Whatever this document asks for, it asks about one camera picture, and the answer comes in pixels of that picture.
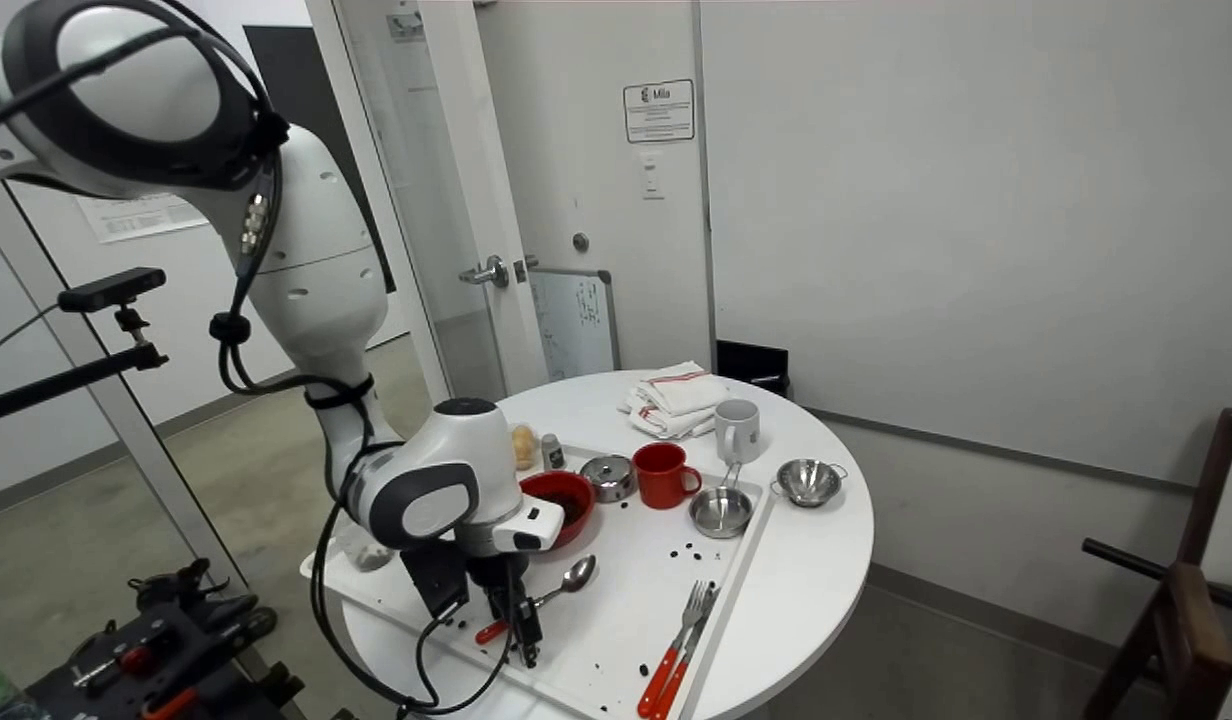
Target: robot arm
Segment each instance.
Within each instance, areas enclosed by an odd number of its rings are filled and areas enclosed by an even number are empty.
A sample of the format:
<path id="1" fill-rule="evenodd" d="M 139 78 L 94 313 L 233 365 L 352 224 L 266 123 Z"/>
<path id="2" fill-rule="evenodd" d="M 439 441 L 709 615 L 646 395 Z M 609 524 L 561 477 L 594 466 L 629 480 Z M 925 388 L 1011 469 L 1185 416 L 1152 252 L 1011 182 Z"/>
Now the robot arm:
<path id="1" fill-rule="evenodd" d="M 39 93 L 150 32 L 146 48 Z M 0 182 L 197 205 L 298 376 L 325 381 L 309 406 L 327 441 L 327 491 L 352 480 L 349 511 L 379 544 L 424 548 L 455 533 L 471 560 L 550 548 L 565 511 L 521 498 L 496 406 L 448 399 L 405 450 L 391 444 L 362 365 L 389 308 L 362 212 L 327 150 L 254 104 L 225 58 L 219 36 L 174 3 L 28 3 L 0 42 L 0 110 L 39 101 L 0 123 Z M 213 332 L 242 340 L 235 319 Z"/>

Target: gray floor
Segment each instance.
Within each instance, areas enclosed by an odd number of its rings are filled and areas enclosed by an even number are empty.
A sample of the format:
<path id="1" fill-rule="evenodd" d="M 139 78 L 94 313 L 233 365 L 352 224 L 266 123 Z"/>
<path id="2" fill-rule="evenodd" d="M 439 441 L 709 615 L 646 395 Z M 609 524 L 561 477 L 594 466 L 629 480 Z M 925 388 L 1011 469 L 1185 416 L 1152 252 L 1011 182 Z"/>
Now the gray floor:
<path id="1" fill-rule="evenodd" d="M 424 420 L 424 384 L 409 340 L 373 355 L 401 433 Z M 263 658 L 309 679 L 316 720 L 352 708 L 389 715 L 325 648 L 309 621 L 298 555 L 327 511 L 319 438 L 298 395 L 249 399 L 169 438 L 201 504 L 233 544 L 280 633 Z M 79 638 L 130 613 L 127 578 L 185 565 L 127 461 L 106 461 L 0 508 L 0 670 L 28 686 Z M 1068 720 L 1097 670 L 1068 664 L 927 604 L 870 589 L 845 640 L 773 708 L 773 720 Z"/>

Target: sign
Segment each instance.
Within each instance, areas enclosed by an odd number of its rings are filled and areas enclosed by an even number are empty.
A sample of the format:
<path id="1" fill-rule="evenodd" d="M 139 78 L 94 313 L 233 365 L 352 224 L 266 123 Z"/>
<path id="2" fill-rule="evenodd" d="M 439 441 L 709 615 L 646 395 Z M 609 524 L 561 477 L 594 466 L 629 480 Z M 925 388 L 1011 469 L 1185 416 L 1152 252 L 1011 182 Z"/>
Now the sign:
<path id="1" fill-rule="evenodd" d="M 629 143 L 685 143 L 697 135 L 697 84 L 629 84 L 622 90 L 622 139 Z"/>

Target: white door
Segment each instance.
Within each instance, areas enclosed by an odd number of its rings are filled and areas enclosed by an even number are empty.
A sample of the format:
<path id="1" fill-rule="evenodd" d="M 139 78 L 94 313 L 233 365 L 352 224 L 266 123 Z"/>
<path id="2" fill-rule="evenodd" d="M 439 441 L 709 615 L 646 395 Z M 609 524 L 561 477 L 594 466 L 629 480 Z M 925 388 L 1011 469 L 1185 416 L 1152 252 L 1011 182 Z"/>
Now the white door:
<path id="1" fill-rule="evenodd" d="M 471 0 L 309 0 L 432 395 L 549 381 Z"/>

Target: red mug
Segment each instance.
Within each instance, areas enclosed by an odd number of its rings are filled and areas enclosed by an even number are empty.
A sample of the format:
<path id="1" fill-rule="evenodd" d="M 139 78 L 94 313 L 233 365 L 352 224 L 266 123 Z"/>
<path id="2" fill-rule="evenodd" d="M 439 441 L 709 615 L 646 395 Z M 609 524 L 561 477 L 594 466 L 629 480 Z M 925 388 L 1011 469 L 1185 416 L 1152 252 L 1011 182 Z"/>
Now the red mug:
<path id="1" fill-rule="evenodd" d="M 632 477 L 646 508 L 675 508 L 701 491 L 701 471 L 688 469 L 688 454 L 675 444 L 644 444 L 632 456 Z"/>

